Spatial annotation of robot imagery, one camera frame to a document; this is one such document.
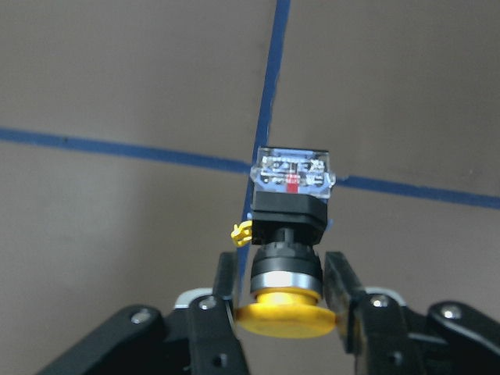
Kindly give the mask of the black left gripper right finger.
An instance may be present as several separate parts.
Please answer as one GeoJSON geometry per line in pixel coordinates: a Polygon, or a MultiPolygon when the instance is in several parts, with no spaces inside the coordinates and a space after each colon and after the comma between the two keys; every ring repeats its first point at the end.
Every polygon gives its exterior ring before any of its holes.
{"type": "Polygon", "coordinates": [[[367,292],[341,252],[325,254],[323,286],[356,374],[426,373],[403,308],[386,292],[367,292]]]}

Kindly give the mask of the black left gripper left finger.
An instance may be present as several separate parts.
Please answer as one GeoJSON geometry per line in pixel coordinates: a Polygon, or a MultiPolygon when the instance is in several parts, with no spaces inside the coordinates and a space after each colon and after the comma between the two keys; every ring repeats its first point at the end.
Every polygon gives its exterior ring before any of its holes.
{"type": "Polygon", "coordinates": [[[234,333],[238,301],[238,254],[220,255],[212,290],[190,297],[186,308],[171,313],[171,341],[182,374],[248,374],[240,341],[234,333]]]}

